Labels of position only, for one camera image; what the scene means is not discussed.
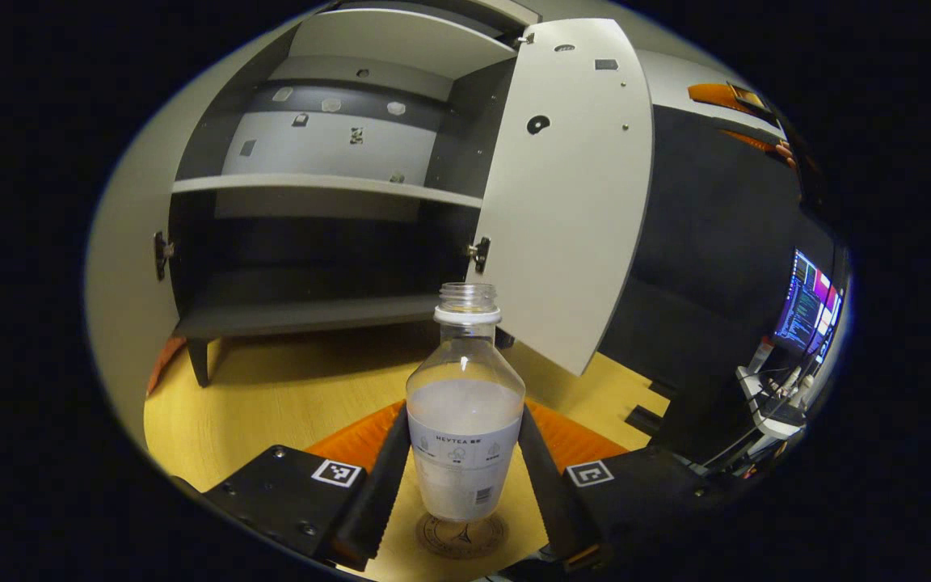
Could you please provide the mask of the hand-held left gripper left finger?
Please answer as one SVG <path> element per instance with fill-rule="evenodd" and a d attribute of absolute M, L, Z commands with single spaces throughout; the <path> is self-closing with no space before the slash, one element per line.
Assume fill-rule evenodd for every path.
<path fill-rule="evenodd" d="M 409 448 L 398 401 L 307 449 L 269 445 L 197 497 L 304 559 L 362 571 L 377 557 Z"/>

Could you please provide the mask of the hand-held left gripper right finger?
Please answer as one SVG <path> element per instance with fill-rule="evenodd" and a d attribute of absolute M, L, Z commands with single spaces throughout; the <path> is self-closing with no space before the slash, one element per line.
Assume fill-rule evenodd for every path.
<path fill-rule="evenodd" d="M 551 550 L 567 571 L 614 567 L 702 526 L 725 489 L 658 447 L 625 450 L 529 400 L 520 449 Z"/>

